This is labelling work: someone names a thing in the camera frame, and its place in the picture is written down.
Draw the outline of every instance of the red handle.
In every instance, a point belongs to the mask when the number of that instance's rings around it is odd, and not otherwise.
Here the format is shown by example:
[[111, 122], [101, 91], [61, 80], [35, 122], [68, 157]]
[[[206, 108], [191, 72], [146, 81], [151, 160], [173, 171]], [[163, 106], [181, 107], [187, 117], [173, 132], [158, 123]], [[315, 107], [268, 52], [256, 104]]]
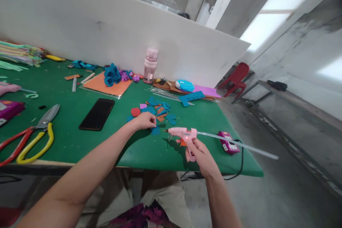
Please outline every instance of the red handle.
[[13, 142], [15, 139], [21, 137], [24, 135], [24, 137], [21, 139], [20, 143], [18, 144], [17, 148], [14, 150], [14, 152], [10, 155], [8, 159], [6, 159], [4, 162], [0, 162], [0, 167], [7, 165], [8, 163], [11, 163], [21, 152], [21, 150], [24, 148], [25, 144], [27, 143], [29, 137], [33, 133], [32, 130], [33, 126], [25, 129], [23, 132], [16, 134], [15, 136], [7, 139], [3, 143], [0, 144], [0, 151], [7, 146], [9, 143]]

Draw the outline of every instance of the concrete floor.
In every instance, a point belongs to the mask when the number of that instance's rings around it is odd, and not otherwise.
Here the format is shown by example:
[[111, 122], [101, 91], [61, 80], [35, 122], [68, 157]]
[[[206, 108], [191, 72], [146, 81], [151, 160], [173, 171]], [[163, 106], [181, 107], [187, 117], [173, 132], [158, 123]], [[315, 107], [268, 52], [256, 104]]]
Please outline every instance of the concrete floor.
[[[279, 156], [271, 160], [253, 154], [264, 178], [239, 176], [227, 181], [227, 189], [245, 228], [253, 227], [342, 227], [342, 207], [302, 165], [286, 150], [248, 109], [230, 104], [232, 97], [219, 106], [242, 140]], [[52, 186], [57, 177], [44, 177], [24, 212]], [[17, 207], [35, 177], [0, 185], [0, 207]], [[138, 201], [141, 181], [134, 179], [134, 201]], [[194, 227], [211, 227], [205, 181], [183, 182], [185, 199]]]

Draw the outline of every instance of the green table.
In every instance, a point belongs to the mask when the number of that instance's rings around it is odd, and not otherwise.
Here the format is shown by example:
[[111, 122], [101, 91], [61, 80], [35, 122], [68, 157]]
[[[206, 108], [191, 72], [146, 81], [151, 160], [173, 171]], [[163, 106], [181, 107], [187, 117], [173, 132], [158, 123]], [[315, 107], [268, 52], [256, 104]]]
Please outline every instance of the green table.
[[[25, 92], [7, 93], [0, 97], [1, 100], [13, 100], [25, 102], [26, 109], [21, 115], [14, 117], [0, 128], [0, 142], [12, 137], [29, 126], [36, 125], [42, 115], [53, 105], [60, 104], [59, 113], [53, 120], [55, 141], [51, 148], [40, 158], [40, 160], [54, 161], [58, 163], [77, 163], [93, 148], [107, 139], [126, 123], [130, 111], [145, 103], [150, 96], [166, 101], [171, 105], [170, 113], [176, 115], [176, 126], [196, 128], [198, 131], [217, 134], [218, 131], [228, 131], [235, 139], [240, 139], [230, 122], [223, 115], [217, 103], [197, 100], [194, 106], [184, 108], [181, 102], [168, 100], [153, 95], [147, 91], [149, 85], [142, 81], [132, 83], [120, 100], [115, 100], [115, 105], [107, 119], [102, 131], [79, 130], [78, 126], [97, 101], [98, 98], [111, 97], [77, 88], [75, 93], [71, 92], [72, 80], [66, 81], [64, 77], [80, 74], [87, 77], [90, 73], [84, 69], [67, 68], [70, 61], [54, 62], [47, 60], [41, 67], [31, 67], [27, 71], [17, 72], [0, 69], [0, 76], [7, 76], [8, 83], [18, 84], [22, 88], [37, 91], [39, 97], [36, 99], [25, 98]], [[96, 74], [102, 72], [97, 68]], [[39, 110], [38, 107], [46, 105], [47, 108]], [[185, 148], [180, 147], [175, 140], [168, 140], [168, 133], [162, 130], [172, 127], [166, 119], [163, 123], [157, 121], [161, 127], [161, 134], [152, 136], [150, 130], [136, 132], [127, 142], [119, 157], [117, 166], [133, 167], [152, 170], [174, 170], [174, 171], [198, 171], [196, 162], [187, 163], [185, 159]], [[34, 138], [39, 131], [31, 135]], [[38, 153], [47, 142], [46, 134], [26, 157], [32, 157]], [[230, 156], [226, 154], [218, 139], [199, 135], [204, 142], [221, 172], [235, 174], [241, 165], [241, 154]], [[12, 142], [0, 152], [0, 161], [4, 161], [15, 149], [19, 140]], [[244, 151], [243, 175], [263, 176], [263, 171], [248, 150]]]

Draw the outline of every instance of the left hand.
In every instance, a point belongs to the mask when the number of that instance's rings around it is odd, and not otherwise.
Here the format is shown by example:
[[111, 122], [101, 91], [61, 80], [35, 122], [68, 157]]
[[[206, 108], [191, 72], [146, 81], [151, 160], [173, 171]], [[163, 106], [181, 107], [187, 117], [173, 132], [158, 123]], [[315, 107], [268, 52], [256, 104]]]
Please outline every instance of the left hand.
[[157, 121], [155, 115], [150, 112], [143, 112], [133, 120], [129, 121], [129, 124], [132, 124], [136, 130], [147, 129], [147, 128], [155, 128]]

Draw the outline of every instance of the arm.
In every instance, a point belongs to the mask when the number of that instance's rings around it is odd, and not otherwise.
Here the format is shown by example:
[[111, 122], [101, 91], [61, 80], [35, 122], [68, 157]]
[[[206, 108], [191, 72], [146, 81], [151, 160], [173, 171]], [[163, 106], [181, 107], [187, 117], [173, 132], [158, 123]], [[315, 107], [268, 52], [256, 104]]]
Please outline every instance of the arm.
[[[241, 228], [241, 221], [230, 200], [226, 184], [209, 150], [197, 138], [193, 139], [193, 143], [188, 143], [188, 147], [194, 153], [201, 174], [206, 180], [213, 227]], [[186, 159], [189, 162], [189, 152], [185, 150], [185, 153]]]
[[155, 126], [156, 118], [149, 112], [125, 124], [62, 176], [17, 227], [75, 227], [88, 198], [112, 170], [128, 139], [137, 130]]

